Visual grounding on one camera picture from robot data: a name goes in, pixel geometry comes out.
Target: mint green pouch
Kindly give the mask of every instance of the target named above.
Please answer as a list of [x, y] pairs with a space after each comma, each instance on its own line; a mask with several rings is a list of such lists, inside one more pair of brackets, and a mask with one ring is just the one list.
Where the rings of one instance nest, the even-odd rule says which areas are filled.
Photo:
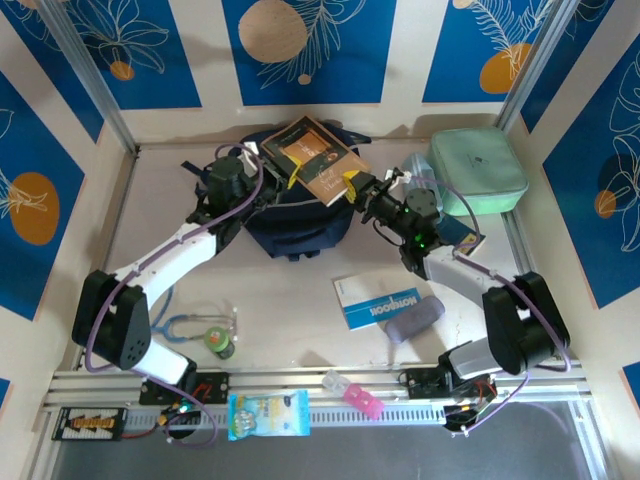
[[[506, 135], [495, 127], [438, 132], [431, 139], [427, 160], [436, 178], [463, 194], [476, 215], [513, 210], [529, 188]], [[440, 187], [440, 195], [445, 213], [468, 215], [450, 191]]]

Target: snack packet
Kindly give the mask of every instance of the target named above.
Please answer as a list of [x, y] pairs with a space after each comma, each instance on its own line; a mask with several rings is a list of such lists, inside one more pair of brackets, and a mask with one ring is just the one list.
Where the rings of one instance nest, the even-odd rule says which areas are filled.
[[309, 393], [229, 397], [229, 440], [258, 437], [306, 437], [311, 435]]

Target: black cable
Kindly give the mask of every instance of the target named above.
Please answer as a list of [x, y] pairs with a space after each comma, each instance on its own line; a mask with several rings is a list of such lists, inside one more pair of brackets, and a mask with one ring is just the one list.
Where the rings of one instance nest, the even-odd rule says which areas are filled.
[[393, 240], [391, 240], [389, 237], [387, 237], [384, 233], [382, 233], [382, 232], [380, 231], [380, 229], [378, 228], [378, 224], [379, 224], [379, 223], [380, 223], [380, 222], [378, 222], [378, 220], [377, 220], [377, 219], [373, 221], [373, 229], [376, 231], [376, 233], [377, 233], [378, 235], [380, 235], [382, 238], [384, 238], [388, 243], [390, 243], [390, 244], [391, 244], [391, 245], [393, 245], [394, 247], [401, 247], [401, 246], [402, 246], [402, 244], [401, 244], [401, 243], [396, 243], [396, 242], [394, 242]]

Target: navy backpack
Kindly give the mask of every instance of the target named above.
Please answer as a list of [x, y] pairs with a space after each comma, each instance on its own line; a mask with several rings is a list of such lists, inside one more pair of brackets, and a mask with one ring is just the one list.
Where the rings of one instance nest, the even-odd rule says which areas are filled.
[[[328, 123], [322, 125], [348, 147], [353, 147], [356, 143], [371, 143], [371, 138], [359, 133], [349, 132]], [[260, 145], [263, 140], [278, 131], [254, 133], [243, 138], [241, 143], [255, 142]], [[357, 148], [353, 148], [353, 151], [359, 153]], [[267, 157], [263, 150], [260, 153]], [[234, 148], [229, 154], [240, 156], [241, 152], [240, 149]], [[184, 162], [182, 166], [200, 176], [206, 184], [206, 167], [200, 170], [189, 162]], [[202, 192], [196, 187], [196, 194], [199, 193]], [[254, 215], [245, 228], [272, 258], [286, 256], [295, 262], [300, 259], [300, 255], [312, 258], [322, 250], [335, 247], [349, 230], [353, 212], [353, 205], [345, 198], [326, 207], [306, 188], [295, 183], [291, 190], [282, 194], [278, 205]]]

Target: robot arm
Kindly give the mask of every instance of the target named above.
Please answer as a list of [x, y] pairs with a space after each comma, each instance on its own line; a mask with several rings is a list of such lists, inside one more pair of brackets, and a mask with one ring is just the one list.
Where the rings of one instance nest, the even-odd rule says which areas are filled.
[[[200, 198], [193, 214], [178, 232], [138, 262], [114, 274], [96, 271], [85, 280], [72, 332], [72, 339], [87, 346], [90, 332], [110, 293], [118, 284], [136, 272], [136, 276], [115, 296], [97, 332], [94, 352], [122, 370], [134, 369], [170, 384], [182, 384], [196, 365], [186, 357], [151, 339], [149, 310], [171, 285], [200, 263], [220, 253], [239, 232], [241, 226], [256, 212], [277, 203], [280, 192], [288, 183], [275, 167], [265, 164], [267, 175], [257, 195], [255, 178], [244, 174], [242, 162], [235, 157], [223, 157], [212, 165], [208, 193]], [[405, 267], [427, 280], [443, 283], [484, 308], [488, 337], [446, 352], [440, 359], [439, 372], [448, 380], [446, 388], [478, 375], [505, 370], [518, 374], [555, 353], [555, 345], [530, 315], [520, 320], [522, 302], [485, 275], [479, 275], [454, 259], [452, 247], [443, 245], [434, 227], [438, 217], [432, 191], [416, 189], [404, 202], [389, 190], [402, 172], [380, 181], [371, 174], [353, 172], [348, 175], [347, 198], [363, 214], [362, 222], [375, 218], [382, 226], [403, 239], [400, 257]], [[255, 199], [246, 208], [227, 215], [224, 222], [202, 231], [212, 218], [228, 214], [249, 196]], [[149, 268], [139, 266], [178, 240], [179, 245], [163, 255]], [[544, 280], [539, 275], [519, 277], [520, 288], [544, 311], [565, 345], [569, 335], [555, 307]]]

